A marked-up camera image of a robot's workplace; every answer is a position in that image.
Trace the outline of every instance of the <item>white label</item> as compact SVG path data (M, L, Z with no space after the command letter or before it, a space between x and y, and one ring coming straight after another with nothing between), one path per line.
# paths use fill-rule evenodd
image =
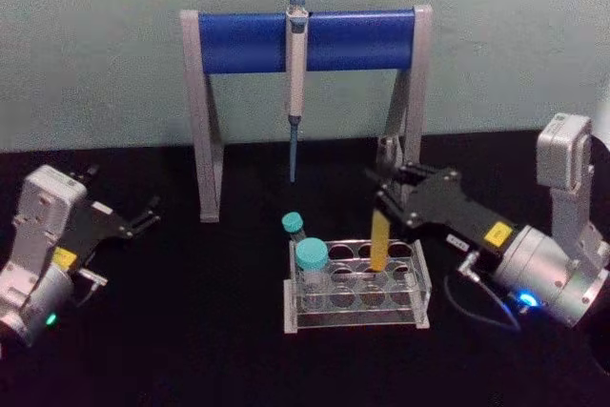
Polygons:
M470 245L468 245L466 242L464 242L463 240L460 240L459 238L457 238L456 236L449 234L447 235L447 242L451 243L454 247L456 247L459 250L462 250L463 252L467 253L468 249L470 248Z
M92 207L94 207L96 210L99 210L102 214L111 214L112 213L112 209L110 207L106 207L104 204L102 204L101 202L93 202L91 204Z

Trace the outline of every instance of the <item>yellow object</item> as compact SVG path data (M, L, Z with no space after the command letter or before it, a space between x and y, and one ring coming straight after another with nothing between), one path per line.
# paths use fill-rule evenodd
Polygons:
M371 269L381 272L388 263L388 244L390 242L390 221L379 210L373 211L371 229Z
M502 246L502 243L506 241L512 231L513 230L510 226L507 226L506 224L499 221L485 235L485 240L494 245L495 247L499 248Z
M53 262L64 271L67 271L70 268L77 257L78 256L73 252L69 252L61 247L55 248L55 251L53 252Z

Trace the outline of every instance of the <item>blue-gray wall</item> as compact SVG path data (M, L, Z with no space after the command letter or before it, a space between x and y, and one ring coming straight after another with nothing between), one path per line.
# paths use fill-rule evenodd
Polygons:
M190 142L180 9L286 0L0 0L0 150ZM593 114L610 69L610 0L308 0L310 10L430 3L427 131L529 128ZM309 77L304 137L380 132L393 76ZM232 142L286 138L281 75L214 80Z

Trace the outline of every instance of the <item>test tube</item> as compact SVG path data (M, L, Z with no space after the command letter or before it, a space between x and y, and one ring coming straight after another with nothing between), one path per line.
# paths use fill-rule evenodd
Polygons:
M302 279L305 309L317 310L324 305L324 293L328 275L324 268L328 264L328 247L319 238L308 237L296 245L296 265Z
M298 212L285 214L282 218L282 226L284 226L284 230L290 235L294 243L307 238L305 231L303 231L303 218L301 218Z

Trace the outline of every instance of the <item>black table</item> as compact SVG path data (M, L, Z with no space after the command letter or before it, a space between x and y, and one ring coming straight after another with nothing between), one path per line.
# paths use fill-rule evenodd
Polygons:
M422 161L452 165L467 193L514 221L550 233L550 198L535 175L537 132L426 136ZM368 238L376 142L303 142L297 183L287 144L229 146L221 223L198 222L193 150L106 149L0 155L0 261L26 174L101 166L90 196L125 216L154 193L163 221L129 243L108 243L91 268L110 279L86 307L67 308L36 345L0 362L5 405L440 405L606 406L610 377L583 335L534 311L512 335L460 315L441 280L456 254L424 244L432 327L306 330L283 334L288 274L281 216L298 210L309 235ZM610 161L594 143L592 219L606 238ZM487 299L470 297L471 309Z

